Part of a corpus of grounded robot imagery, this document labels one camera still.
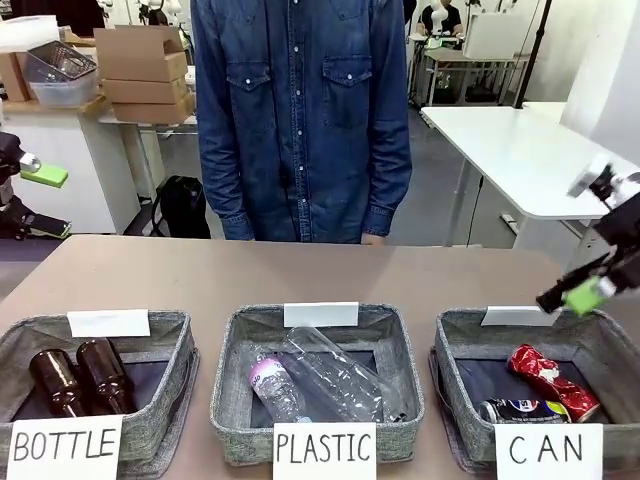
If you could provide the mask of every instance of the cardboard box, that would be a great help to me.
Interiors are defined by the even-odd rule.
[[[28,85],[22,78],[22,70],[15,53],[0,54],[0,77],[10,102],[31,100]]]
[[[184,77],[173,82],[103,80],[102,86],[113,103],[178,103],[188,93]]]
[[[187,73],[177,28],[118,25],[94,35],[102,78],[171,82]]]
[[[189,93],[178,103],[114,103],[113,112],[121,122],[174,124],[184,122],[195,110],[195,95]]]

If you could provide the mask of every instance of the shirt cuff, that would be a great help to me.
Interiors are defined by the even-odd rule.
[[[253,228],[245,213],[221,218],[224,238],[227,240],[253,240]]]
[[[362,233],[377,235],[378,237],[386,237],[391,229],[391,220],[393,220],[393,210],[380,208],[374,205],[369,206],[369,210],[364,216],[362,223]]]

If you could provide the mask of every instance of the hand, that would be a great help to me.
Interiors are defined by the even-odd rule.
[[[362,245],[373,245],[381,247],[387,244],[387,239],[385,237],[379,237],[378,235],[363,233],[360,243],[362,243]]]

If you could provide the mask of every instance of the red can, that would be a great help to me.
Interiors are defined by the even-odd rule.
[[[531,345],[520,345],[511,355],[508,367],[545,399],[562,403],[574,423],[586,421],[600,407],[600,402],[593,394],[562,378],[558,364],[544,358]]]

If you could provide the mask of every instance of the white desk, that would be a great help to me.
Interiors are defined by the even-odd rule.
[[[426,117],[465,158],[445,246],[453,242],[470,166],[475,167],[525,217],[514,248],[544,251],[567,264],[567,248],[554,240],[557,220],[593,220],[607,210],[593,195],[567,196],[578,174],[601,153],[615,170],[632,163],[544,116],[511,107],[425,107]]]
[[[118,126],[138,194],[155,200],[156,188],[165,179],[157,125],[122,122],[115,117],[113,110],[101,115],[98,122]],[[195,115],[189,116],[182,125],[193,126],[197,130]]]
[[[524,102],[522,104],[525,110],[528,109],[556,123],[560,123],[566,105],[567,102]]]

